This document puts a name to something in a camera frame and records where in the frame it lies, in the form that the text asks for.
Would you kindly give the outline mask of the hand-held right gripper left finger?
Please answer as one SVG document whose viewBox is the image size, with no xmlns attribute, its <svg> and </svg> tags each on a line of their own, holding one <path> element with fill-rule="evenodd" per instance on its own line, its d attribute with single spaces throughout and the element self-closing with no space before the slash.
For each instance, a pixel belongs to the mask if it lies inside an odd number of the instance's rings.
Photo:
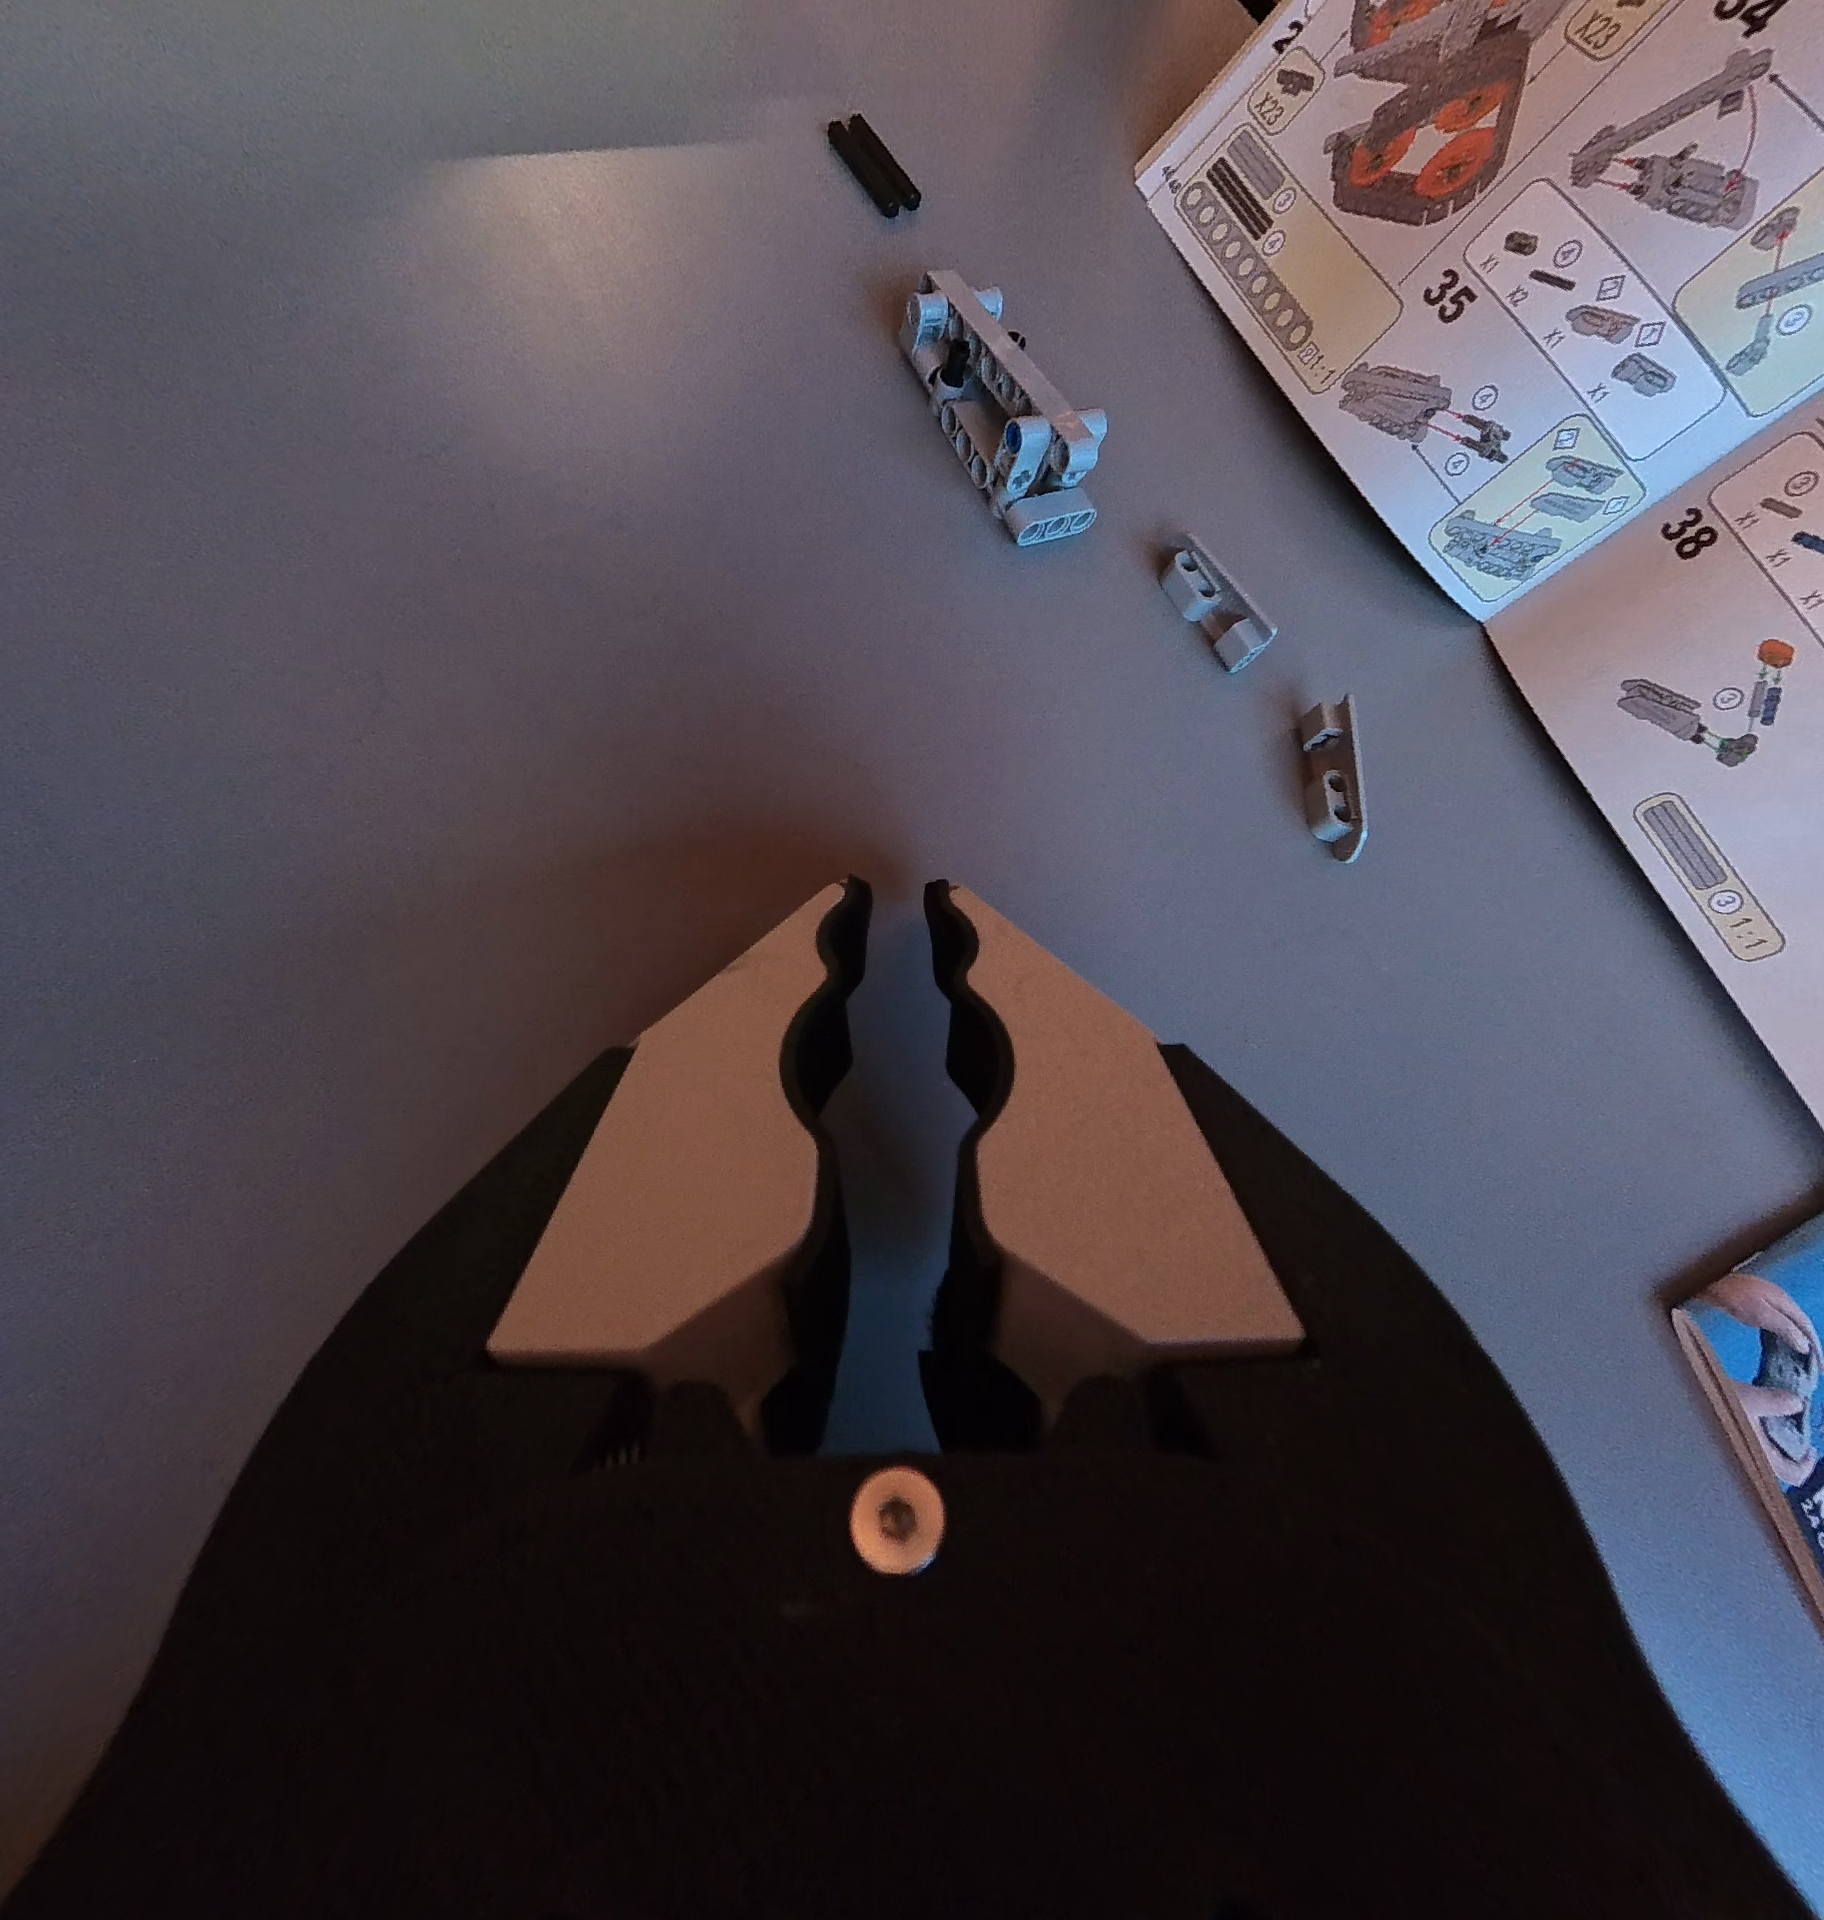
<svg viewBox="0 0 1824 1920">
<path fill-rule="evenodd" d="M 639 1032 L 489 1333 L 507 1366 L 716 1386 L 768 1448 L 818 1448 L 849 1308 L 822 1128 L 849 1070 L 870 888 L 827 883 Z"/>
</svg>

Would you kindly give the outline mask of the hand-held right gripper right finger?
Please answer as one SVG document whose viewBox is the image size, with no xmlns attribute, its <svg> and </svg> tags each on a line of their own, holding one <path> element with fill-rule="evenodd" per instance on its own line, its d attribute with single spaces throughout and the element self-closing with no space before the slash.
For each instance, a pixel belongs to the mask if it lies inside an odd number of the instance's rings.
<svg viewBox="0 0 1824 1920">
<path fill-rule="evenodd" d="M 1071 1396 L 1290 1355 L 1288 1302 L 1153 1032 L 969 888 L 931 880 L 959 1144 L 927 1396 Z"/>
</svg>

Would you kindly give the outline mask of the small grey building beam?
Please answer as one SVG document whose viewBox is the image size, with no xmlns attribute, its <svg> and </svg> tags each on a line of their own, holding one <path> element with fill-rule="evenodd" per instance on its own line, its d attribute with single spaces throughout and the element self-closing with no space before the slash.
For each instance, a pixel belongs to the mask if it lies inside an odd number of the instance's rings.
<svg viewBox="0 0 1824 1920">
<path fill-rule="evenodd" d="M 1246 670 L 1279 637 L 1279 622 L 1193 534 L 1176 543 L 1159 586 L 1229 674 Z"/>
<path fill-rule="evenodd" d="M 1351 699 L 1311 703 L 1295 724 L 1295 742 L 1309 830 L 1337 863 L 1355 863 L 1368 836 L 1368 811 Z"/>
</svg>

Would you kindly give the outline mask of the short black axle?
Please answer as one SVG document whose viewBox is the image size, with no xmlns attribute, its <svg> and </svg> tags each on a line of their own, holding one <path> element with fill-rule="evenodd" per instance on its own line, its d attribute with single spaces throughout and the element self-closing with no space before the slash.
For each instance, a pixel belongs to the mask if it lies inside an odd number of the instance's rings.
<svg viewBox="0 0 1824 1920">
<path fill-rule="evenodd" d="M 868 123 L 868 119 L 862 113 L 854 113 L 845 122 L 855 122 L 859 132 L 864 140 L 870 140 L 877 158 L 884 158 L 884 165 L 889 167 L 898 196 L 903 196 L 903 210 L 917 210 L 925 196 L 917 188 L 917 183 L 909 178 L 909 170 L 898 165 L 898 158 L 889 151 L 889 146 L 877 136 L 877 129 Z"/>
<path fill-rule="evenodd" d="M 903 208 L 898 186 L 877 158 L 870 140 L 864 140 L 855 122 L 827 122 L 827 146 L 841 158 L 841 165 L 854 175 L 868 203 L 880 210 L 880 217 L 893 221 Z"/>
</svg>

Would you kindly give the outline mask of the grey desk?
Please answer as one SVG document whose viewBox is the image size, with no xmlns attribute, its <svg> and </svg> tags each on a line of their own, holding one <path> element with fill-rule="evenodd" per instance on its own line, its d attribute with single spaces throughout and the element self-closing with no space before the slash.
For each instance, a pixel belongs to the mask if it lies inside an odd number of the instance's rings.
<svg viewBox="0 0 1824 1920">
<path fill-rule="evenodd" d="M 874 883 L 830 1450 L 931 1442 L 951 879 L 1452 1296 L 1824 1916 L 1824 1648 L 1669 1294 L 1824 1135 L 1131 186 L 1235 4 L 0 4 L 0 1902 L 355 1290 Z M 925 203 L 827 146 L 862 113 Z M 920 276 L 1108 434 L 1018 547 Z M 1229 674 L 1193 534 L 1279 622 Z M 1304 811 L 1351 699 L 1368 836 Z"/>
</svg>

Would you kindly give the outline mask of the open instruction booklet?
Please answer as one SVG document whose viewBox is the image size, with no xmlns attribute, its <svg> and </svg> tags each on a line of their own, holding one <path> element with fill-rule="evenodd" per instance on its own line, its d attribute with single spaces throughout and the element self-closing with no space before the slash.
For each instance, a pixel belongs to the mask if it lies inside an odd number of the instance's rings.
<svg viewBox="0 0 1824 1920">
<path fill-rule="evenodd" d="M 1279 4 L 1137 193 L 1824 1128 L 1824 4 Z"/>
</svg>

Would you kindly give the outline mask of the blue cover booklet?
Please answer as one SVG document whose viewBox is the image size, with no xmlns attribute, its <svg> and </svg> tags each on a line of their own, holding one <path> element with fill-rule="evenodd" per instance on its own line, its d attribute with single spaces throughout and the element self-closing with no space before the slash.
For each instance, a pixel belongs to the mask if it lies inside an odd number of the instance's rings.
<svg viewBox="0 0 1824 1920">
<path fill-rule="evenodd" d="M 1824 1630 L 1824 1213 L 1669 1322 Z"/>
</svg>

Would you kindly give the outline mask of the grey building block assembly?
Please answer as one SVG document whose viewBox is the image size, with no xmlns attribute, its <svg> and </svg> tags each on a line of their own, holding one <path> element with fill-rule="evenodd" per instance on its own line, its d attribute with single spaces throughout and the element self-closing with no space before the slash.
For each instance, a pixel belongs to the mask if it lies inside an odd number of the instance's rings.
<svg viewBox="0 0 1824 1920">
<path fill-rule="evenodd" d="M 1002 291 L 947 271 L 905 300 L 898 349 L 972 488 L 1018 547 L 1078 538 L 1095 520 L 1092 475 L 1108 414 L 1056 393 L 1004 328 Z"/>
</svg>

